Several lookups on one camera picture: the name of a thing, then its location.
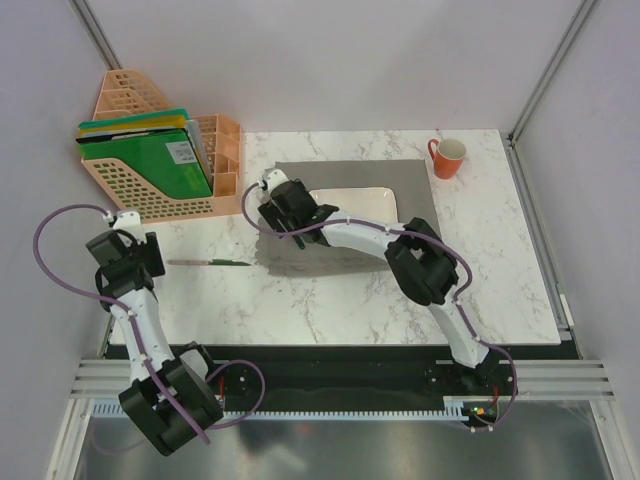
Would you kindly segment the knife pink handle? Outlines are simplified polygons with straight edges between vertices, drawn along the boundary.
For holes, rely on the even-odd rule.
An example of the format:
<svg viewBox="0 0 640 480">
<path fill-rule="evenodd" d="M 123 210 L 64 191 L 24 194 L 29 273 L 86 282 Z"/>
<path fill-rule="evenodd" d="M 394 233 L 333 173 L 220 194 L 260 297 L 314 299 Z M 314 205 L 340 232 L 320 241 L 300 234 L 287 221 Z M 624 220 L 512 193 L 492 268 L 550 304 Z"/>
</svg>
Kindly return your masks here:
<svg viewBox="0 0 640 480">
<path fill-rule="evenodd" d="M 212 259 L 212 260 L 181 260 L 171 259 L 166 262 L 172 266 L 229 266 L 229 267 L 250 267 L 252 264 L 237 260 Z"/>
</svg>

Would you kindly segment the white rectangular plate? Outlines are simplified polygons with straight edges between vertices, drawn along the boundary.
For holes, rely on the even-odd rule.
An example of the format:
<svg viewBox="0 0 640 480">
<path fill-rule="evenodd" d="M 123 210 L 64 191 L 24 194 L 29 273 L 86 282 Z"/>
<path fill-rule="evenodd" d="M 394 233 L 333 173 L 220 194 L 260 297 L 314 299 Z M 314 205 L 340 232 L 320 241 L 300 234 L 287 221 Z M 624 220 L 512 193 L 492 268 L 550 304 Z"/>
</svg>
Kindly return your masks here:
<svg viewBox="0 0 640 480">
<path fill-rule="evenodd" d="M 311 190 L 317 204 L 328 204 L 378 223 L 396 223 L 396 197 L 390 188 L 334 188 Z"/>
</svg>

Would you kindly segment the grey placemat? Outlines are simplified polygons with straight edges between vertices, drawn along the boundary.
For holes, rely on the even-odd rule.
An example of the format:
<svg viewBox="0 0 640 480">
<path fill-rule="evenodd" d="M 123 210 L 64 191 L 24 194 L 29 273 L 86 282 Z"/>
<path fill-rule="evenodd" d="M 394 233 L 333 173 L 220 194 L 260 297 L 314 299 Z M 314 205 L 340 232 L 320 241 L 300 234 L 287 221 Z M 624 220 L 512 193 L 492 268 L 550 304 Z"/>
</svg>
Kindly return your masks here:
<svg viewBox="0 0 640 480">
<path fill-rule="evenodd" d="M 440 231 L 426 164 L 420 159 L 342 160 L 328 162 L 278 162 L 289 178 L 300 179 L 308 190 L 385 187 L 395 196 L 397 221 L 414 217 L 426 220 Z M 279 239 L 260 233 L 256 263 L 271 275 L 320 277 L 346 273 L 386 271 L 385 261 L 354 250 L 317 244 L 300 249 L 291 238 Z"/>
</svg>

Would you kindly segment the orange mug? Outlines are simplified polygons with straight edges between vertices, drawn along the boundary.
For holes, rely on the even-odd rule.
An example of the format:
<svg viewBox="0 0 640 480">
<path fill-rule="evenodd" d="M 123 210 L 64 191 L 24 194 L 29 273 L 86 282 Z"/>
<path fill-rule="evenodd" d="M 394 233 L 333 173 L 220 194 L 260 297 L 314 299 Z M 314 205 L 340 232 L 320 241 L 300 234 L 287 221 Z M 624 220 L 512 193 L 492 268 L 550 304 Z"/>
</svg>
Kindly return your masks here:
<svg viewBox="0 0 640 480">
<path fill-rule="evenodd" d="M 431 139 L 427 150 L 433 162 L 434 174 L 442 180 L 452 178 L 467 154 L 465 145 L 456 139 Z"/>
</svg>

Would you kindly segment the gold fork green handle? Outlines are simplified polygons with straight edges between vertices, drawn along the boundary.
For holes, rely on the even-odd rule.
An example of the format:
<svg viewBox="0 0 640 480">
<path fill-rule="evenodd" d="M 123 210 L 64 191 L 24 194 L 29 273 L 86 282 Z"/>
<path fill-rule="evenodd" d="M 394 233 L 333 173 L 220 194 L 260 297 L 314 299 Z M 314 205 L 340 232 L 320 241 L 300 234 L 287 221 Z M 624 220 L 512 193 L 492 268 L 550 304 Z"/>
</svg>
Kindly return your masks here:
<svg viewBox="0 0 640 480">
<path fill-rule="evenodd" d="M 295 239 L 296 244 L 298 245 L 298 247 L 299 247 L 301 250 L 304 250 L 304 249 L 305 249 L 304 241 L 303 241 L 300 237 L 298 237 L 298 236 L 294 236 L 294 239 Z"/>
</svg>

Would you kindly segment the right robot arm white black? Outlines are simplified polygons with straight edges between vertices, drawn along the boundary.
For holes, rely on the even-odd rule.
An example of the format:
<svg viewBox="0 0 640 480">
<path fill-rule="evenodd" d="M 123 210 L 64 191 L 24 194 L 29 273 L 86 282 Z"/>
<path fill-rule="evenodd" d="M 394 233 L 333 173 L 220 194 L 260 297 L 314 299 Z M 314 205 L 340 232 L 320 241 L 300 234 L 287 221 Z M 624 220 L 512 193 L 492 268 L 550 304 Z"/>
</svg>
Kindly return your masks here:
<svg viewBox="0 0 640 480">
<path fill-rule="evenodd" d="M 415 217 L 406 224 L 380 224 L 334 205 L 319 205 L 301 180 L 280 170 L 268 172 L 256 186 L 266 193 L 258 211 L 269 225 L 267 234 L 291 237 L 301 249 L 316 244 L 384 260 L 402 293 L 427 307 L 436 320 L 460 386 L 477 394 L 493 383 L 499 356 L 481 338 L 460 298 L 472 281 L 470 267 L 427 221 Z"/>
</svg>

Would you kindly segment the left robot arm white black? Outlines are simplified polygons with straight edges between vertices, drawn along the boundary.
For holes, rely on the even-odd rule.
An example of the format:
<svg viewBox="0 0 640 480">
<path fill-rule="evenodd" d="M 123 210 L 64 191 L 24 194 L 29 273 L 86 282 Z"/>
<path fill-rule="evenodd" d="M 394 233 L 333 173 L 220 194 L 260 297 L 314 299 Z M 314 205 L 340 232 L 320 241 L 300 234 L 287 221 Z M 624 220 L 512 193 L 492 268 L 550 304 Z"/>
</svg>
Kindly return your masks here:
<svg viewBox="0 0 640 480">
<path fill-rule="evenodd" d="M 103 308 L 119 325 L 130 362 L 130 386 L 118 395 L 124 413 L 169 456 L 222 419 L 214 389 L 219 369 L 196 342 L 169 346 L 160 322 L 154 279 L 165 274 L 157 236 L 144 241 L 110 230 L 86 244 L 98 263 L 95 283 Z"/>
</svg>

